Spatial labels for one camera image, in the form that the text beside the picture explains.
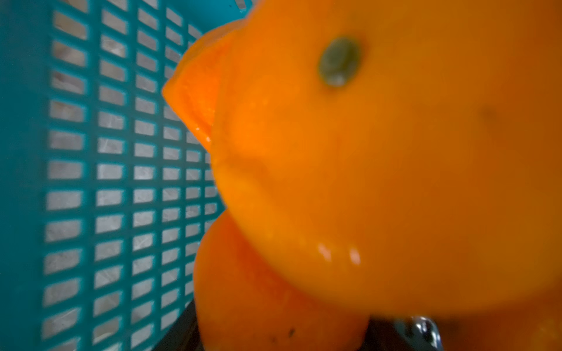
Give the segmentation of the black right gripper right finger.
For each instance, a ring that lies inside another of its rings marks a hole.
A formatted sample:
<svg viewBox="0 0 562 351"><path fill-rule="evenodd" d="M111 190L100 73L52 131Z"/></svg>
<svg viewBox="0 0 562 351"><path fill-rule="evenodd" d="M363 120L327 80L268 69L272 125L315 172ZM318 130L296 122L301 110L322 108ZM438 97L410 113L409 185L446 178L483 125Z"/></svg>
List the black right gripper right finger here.
<svg viewBox="0 0 562 351"><path fill-rule="evenodd" d="M427 317L372 319L364 338L364 350L443 351L438 326Z"/></svg>

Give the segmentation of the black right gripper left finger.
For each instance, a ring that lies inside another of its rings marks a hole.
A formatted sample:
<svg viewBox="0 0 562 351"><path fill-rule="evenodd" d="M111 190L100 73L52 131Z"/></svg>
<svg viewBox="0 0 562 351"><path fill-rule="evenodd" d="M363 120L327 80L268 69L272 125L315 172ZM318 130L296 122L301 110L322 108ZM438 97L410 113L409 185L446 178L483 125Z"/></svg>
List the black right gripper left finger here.
<svg viewBox="0 0 562 351"><path fill-rule="evenodd" d="M191 301L153 351L200 351L196 304Z"/></svg>

